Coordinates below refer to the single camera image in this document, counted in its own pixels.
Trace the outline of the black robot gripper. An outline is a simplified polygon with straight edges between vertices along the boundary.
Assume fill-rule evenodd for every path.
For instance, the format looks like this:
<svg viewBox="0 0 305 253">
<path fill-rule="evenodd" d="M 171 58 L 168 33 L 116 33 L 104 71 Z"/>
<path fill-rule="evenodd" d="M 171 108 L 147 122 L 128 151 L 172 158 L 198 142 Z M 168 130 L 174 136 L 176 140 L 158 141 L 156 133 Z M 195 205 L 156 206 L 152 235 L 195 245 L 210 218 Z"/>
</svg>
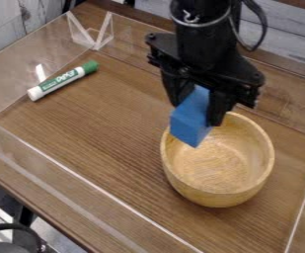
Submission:
<svg viewBox="0 0 305 253">
<path fill-rule="evenodd" d="M 208 89 L 207 124 L 218 127 L 235 104 L 252 108 L 263 75 L 236 49 L 230 29 L 176 27 L 174 33 L 148 33 L 148 62 L 159 68 L 162 85 L 176 107 L 194 85 Z"/>
</svg>

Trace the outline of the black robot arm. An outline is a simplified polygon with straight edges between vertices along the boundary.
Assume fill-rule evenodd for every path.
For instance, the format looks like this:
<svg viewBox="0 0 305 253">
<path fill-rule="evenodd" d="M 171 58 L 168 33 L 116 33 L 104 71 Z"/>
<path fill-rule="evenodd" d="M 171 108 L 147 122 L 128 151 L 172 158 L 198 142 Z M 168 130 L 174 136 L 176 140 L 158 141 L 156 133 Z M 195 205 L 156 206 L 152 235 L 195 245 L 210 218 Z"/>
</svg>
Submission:
<svg viewBox="0 0 305 253">
<path fill-rule="evenodd" d="M 235 105 L 255 106 L 265 79 L 239 50 L 252 52 L 239 35 L 242 9 L 248 8 L 267 30 L 265 12 L 254 0 L 171 0 L 171 33 L 150 33 L 148 63 L 160 72 L 170 104 L 179 106 L 195 86 L 208 90 L 204 124 L 216 127 Z"/>
</svg>

